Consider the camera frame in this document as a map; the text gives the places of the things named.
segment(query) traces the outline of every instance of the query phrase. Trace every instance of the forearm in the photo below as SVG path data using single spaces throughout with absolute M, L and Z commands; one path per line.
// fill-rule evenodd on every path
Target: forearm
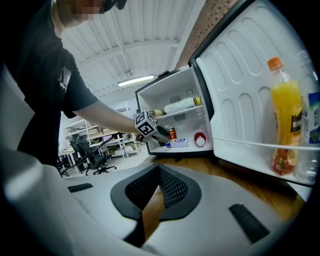
M 74 111 L 74 113 L 97 126 L 112 131 L 139 134 L 135 128 L 135 121 L 133 119 L 120 114 L 101 101 Z

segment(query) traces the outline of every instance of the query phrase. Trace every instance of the person's neck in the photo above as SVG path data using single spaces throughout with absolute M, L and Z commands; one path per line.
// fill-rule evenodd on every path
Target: person's neck
M 61 22 L 59 10 L 56 0 L 51 3 L 51 19 L 54 25 L 54 33 L 58 38 L 61 38 L 62 32 L 66 29 L 65 25 Z

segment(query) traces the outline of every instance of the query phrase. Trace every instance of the brown brick wall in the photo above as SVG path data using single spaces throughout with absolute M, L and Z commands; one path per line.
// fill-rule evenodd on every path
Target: brown brick wall
M 206 0 L 181 53 L 176 69 L 188 63 L 191 55 L 238 0 Z

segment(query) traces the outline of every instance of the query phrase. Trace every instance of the orange beverage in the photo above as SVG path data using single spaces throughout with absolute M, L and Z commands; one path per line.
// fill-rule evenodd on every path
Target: orange beverage
M 274 79 L 271 97 L 276 117 L 277 144 L 299 146 L 302 119 L 299 84 L 290 78 L 278 57 L 267 63 Z M 297 160 L 298 150 L 276 148 L 272 155 L 272 169 L 280 175 L 290 174 Z

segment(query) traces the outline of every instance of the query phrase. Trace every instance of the open refrigerator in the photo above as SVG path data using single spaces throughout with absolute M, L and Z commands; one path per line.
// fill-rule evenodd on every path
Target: open refrigerator
M 281 58 L 301 91 L 310 74 L 318 80 L 315 70 L 302 68 L 306 61 L 312 63 L 309 54 L 317 50 L 310 38 L 300 37 L 292 25 L 308 14 L 298 15 L 297 6 L 280 2 L 240 0 L 202 42 L 188 66 L 166 73 L 135 92 L 140 111 L 163 110 L 190 97 L 201 97 L 202 101 L 200 106 L 157 118 L 159 125 L 174 127 L 178 138 L 187 138 L 188 147 L 168 148 L 151 140 L 147 143 L 150 155 L 185 156 L 213 150 L 216 157 L 233 164 L 312 185 L 298 179 L 295 172 L 280 176 L 271 166 L 278 145 L 270 92 L 273 78 L 267 61 Z M 196 132 L 206 136 L 203 147 L 194 141 Z

